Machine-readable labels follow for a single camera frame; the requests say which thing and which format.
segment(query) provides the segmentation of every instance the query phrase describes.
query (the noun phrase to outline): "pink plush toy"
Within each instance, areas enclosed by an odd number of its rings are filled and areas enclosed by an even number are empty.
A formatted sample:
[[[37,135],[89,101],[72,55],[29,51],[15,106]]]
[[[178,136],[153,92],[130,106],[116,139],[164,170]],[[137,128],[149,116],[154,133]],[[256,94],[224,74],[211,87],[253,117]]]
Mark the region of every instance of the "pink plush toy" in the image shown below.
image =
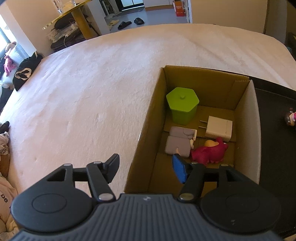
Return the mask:
[[[228,145],[223,143],[223,139],[221,137],[217,137],[216,142],[208,140],[206,141],[205,146],[191,150],[190,155],[192,161],[196,161],[206,166],[209,162],[218,163],[223,161],[227,148]]]
[[[12,59],[8,56],[11,52],[11,49],[5,54],[5,63],[4,63],[4,71],[6,73],[6,77],[9,76],[10,72],[16,68],[16,65],[13,63]]]

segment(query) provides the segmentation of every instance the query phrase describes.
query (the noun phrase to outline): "yellow table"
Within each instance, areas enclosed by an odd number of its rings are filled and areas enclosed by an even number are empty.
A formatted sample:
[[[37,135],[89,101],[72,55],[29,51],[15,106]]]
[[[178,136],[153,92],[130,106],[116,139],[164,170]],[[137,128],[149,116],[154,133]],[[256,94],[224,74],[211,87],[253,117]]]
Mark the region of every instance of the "yellow table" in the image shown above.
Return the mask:
[[[43,27],[43,29],[46,29],[47,27],[49,27],[50,25],[52,25],[53,23],[58,21],[60,18],[67,15],[68,13],[72,13],[72,15],[77,23],[77,26],[79,27],[79,29],[81,30],[81,32],[83,34],[83,37],[86,40],[94,38],[95,36],[94,36],[93,32],[91,31],[91,28],[89,27],[83,13],[81,12],[81,9],[80,9],[81,6],[85,5],[86,3],[90,2],[90,1],[92,1],[92,0],[85,0],[84,2],[77,4],[74,8],[61,14],[56,19],[54,19],[53,21],[48,23],[46,26]]]

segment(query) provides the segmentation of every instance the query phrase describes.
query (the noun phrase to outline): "white power adapter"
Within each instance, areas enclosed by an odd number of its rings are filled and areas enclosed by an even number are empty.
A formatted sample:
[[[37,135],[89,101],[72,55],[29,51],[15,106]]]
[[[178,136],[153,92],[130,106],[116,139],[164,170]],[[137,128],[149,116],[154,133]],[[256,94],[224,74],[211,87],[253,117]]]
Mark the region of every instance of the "white power adapter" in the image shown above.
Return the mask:
[[[228,142],[232,134],[232,121],[226,120],[214,116],[209,116],[208,121],[202,121],[207,123],[207,127],[199,126],[200,128],[205,128],[205,137],[217,138],[222,137],[222,139]]]

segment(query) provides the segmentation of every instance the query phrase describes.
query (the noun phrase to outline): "yellow table leg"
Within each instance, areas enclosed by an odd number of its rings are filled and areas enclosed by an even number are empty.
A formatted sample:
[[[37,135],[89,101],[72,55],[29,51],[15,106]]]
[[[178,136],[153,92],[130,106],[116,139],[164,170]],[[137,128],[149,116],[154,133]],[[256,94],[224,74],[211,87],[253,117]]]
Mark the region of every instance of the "yellow table leg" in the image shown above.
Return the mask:
[[[81,9],[80,8],[75,9],[72,12],[72,15],[73,15],[79,29],[81,30],[83,37],[86,40],[92,39],[94,37],[94,35],[93,35],[91,28],[89,27],[86,19],[84,18],[83,13],[81,12]]]

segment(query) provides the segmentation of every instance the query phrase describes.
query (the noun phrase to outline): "gray floor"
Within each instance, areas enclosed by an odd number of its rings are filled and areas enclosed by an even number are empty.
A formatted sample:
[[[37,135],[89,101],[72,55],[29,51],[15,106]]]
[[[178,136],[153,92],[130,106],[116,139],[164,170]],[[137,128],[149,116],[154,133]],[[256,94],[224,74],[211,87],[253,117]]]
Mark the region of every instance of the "gray floor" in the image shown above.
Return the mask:
[[[143,25],[136,25],[133,21],[135,18],[141,18],[145,22]],[[153,11],[145,11],[145,9],[141,12],[134,12],[127,15],[113,17],[107,21],[110,23],[111,20],[119,20],[119,23],[114,25],[110,30],[111,33],[115,33],[118,31],[122,31],[129,28],[139,28],[145,25],[157,25],[157,24],[164,24],[164,23],[187,23],[186,17],[177,17],[174,9],[163,9],[163,10],[153,10]],[[127,26],[122,30],[118,30],[118,25],[122,22],[131,21],[132,24]]]

